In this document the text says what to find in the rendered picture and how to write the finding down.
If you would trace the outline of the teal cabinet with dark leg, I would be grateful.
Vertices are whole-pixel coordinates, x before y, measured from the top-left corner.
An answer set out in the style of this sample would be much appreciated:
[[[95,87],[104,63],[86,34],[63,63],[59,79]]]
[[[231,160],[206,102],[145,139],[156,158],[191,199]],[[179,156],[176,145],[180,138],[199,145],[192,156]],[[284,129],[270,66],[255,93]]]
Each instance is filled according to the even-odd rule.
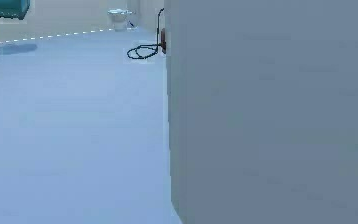
[[[23,20],[31,0],[0,0],[0,18]]]

